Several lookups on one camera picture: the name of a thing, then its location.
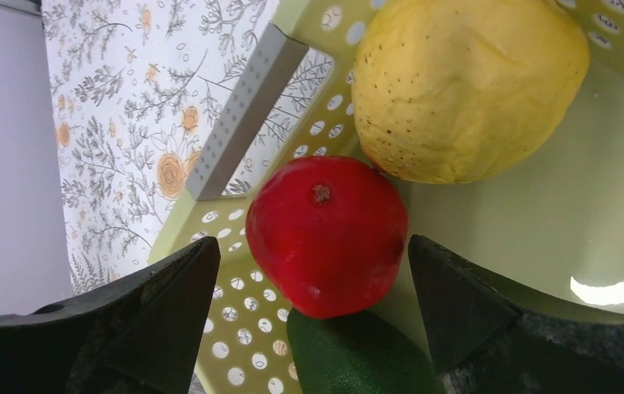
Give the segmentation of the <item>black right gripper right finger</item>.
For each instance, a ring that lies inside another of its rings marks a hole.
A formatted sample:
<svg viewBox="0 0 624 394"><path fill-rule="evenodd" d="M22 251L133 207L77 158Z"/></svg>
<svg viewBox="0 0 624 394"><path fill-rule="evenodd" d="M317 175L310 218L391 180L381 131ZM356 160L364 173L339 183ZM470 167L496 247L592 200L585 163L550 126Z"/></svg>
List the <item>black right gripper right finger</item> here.
<svg viewBox="0 0 624 394"><path fill-rule="evenodd" d="M408 259L449 393L624 393L624 314L537 291L426 236Z"/></svg>

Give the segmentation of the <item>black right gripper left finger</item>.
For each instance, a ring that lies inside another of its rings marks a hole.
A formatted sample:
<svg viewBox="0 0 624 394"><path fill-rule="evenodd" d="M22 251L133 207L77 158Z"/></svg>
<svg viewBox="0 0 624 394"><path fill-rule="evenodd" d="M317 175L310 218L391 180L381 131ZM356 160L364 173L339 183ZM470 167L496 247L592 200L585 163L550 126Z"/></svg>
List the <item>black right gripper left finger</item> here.
<svg viewBox="0 0 624 394"><path fill-rule="evenodd" d="M207 236L32 314L0 315L0 393L186 393L221 254Z"/></svg>

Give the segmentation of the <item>red apple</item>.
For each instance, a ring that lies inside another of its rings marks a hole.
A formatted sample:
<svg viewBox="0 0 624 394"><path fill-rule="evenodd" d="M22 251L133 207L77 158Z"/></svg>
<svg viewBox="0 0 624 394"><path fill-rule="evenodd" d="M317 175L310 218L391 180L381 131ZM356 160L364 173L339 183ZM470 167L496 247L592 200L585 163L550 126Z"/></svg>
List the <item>red apple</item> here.
<svg viewBox="0 0 624 394"><path fill-rule="evenodd" d="M377 304L397 279L407 233L396 187L345 156L285 164L260 188L245 220L254 261L311 318Z"/></svg>

